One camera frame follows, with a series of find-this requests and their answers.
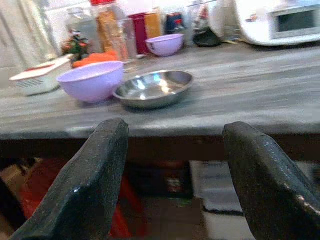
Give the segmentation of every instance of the lavender plastic bowl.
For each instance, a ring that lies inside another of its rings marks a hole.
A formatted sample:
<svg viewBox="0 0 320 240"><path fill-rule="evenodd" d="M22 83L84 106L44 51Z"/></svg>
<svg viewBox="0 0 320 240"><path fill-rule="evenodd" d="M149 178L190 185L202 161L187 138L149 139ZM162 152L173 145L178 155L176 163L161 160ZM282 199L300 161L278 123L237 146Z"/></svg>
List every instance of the lavender plastic bowl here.
<svg viewBox="0 0 320 240"><path fill-rule="evenodd" d="M184 45L183 34L170 34L150 38L145 41L148 49L159 57L168 57L178 52Z"/></svg>
<svg viewBox="0 0 320 240"><path fill-rule="evenodd" d="M79 67L58 76L63 90L78 100L97 103L107 100L121 84L124 64L105 61Z"/></svg>

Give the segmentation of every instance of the countertop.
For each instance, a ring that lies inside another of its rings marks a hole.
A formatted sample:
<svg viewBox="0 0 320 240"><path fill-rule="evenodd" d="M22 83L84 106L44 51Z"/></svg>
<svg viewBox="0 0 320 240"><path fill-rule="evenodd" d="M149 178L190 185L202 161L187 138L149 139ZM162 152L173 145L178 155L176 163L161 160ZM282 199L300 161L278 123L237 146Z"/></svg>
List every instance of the countertop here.
<svg viewBox="0 0 320 240"><path fill-rule="evenodd" d="M189 95L157 110L136 110L116 99L83 103L62 89L22 96L0 89L0 140L84 139L101 121L122 118L131 137L220 136L243 121L266 134L320 133L320 45L287 48L245 43L185 48L140 61L135 75L184 70L194 75Z"/></svg>

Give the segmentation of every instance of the floor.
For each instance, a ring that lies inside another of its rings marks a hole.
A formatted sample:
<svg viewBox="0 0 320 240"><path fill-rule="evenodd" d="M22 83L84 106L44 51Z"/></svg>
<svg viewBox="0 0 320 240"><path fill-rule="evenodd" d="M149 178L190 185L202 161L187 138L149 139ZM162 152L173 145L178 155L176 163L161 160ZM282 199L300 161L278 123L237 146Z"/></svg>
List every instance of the floor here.
<svg viewBox="0 0 320 240"><path fill-rule="evenodd" d="M142 198L148 221L148 235L157 240L205 240L207 233L201 213L201 200ZM136 229L141 218L121 202L128 225Z"/></svg>
<svg viewBox="0 0 320 240"><path fill-rule="evenodd" d="M9 167L0 173L12 192L19 199L19 188L24 176L15 167ZM148 235L156 240L205 240L206 229L201 213L201 200L183 200L174 198L142 197L148 222ZM141 217L134 213L127 202L121 207L134 233L139 227ZM0 215L0 240L7 240L13 230Z"/></svg>

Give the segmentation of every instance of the storage box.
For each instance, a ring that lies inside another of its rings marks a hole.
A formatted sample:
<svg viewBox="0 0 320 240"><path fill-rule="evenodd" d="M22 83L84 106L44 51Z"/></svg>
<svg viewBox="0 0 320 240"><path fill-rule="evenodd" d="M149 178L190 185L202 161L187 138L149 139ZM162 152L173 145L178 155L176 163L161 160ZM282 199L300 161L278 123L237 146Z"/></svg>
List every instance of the storage box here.
<svg viewBox="0 0 320 240"><path fill-rule="evenodd" d="M70 60L62 57L13 76L13 82L22 94L29 96L49 92L59 86L57 76L71 70Z"/></svg>
<svg viewBox="0 0 320 240"><path fill-rule="evenodd" d="M192 199L190 166L161 161L161 165L128 163L125 171L135 191L144 196Z"/></svg>

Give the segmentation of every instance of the metal dish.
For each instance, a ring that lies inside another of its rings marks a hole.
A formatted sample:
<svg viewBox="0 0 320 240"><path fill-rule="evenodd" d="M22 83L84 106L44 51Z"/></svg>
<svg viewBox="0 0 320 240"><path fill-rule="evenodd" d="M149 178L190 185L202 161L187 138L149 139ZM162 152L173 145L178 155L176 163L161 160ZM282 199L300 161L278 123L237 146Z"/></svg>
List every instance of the metal dish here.
<svg viewBox="0 0 320 240"><path fill-rule="evenodd" d="M113 95L125 106L154 109L178 102L193 83L186 71L156 71L121 84Z"/></svg>

